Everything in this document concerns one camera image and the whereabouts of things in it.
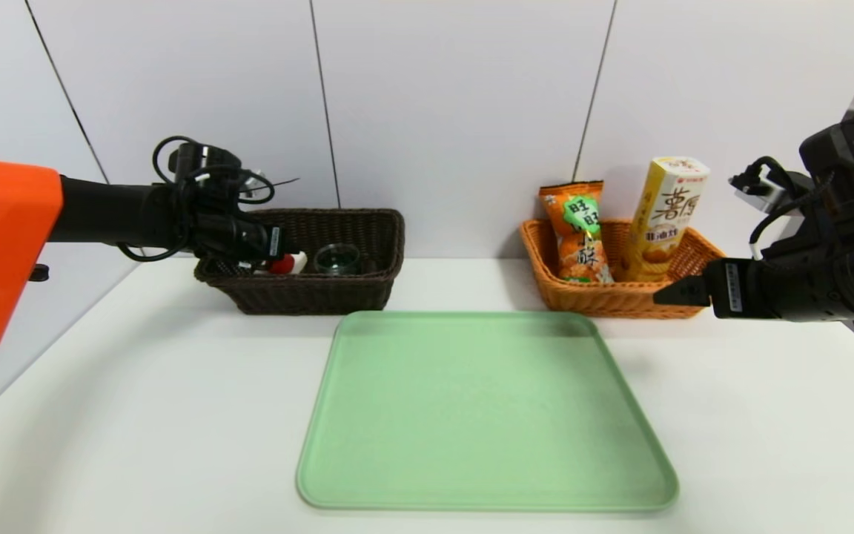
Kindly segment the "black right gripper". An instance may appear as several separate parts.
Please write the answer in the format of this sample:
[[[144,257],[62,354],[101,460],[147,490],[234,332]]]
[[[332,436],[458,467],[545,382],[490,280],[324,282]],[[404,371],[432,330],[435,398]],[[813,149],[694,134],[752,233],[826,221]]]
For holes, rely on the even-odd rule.
[[[833,267],[811,257],[722,258],[655,291],[660,306],[712,307],[732,319],[833,319]]]

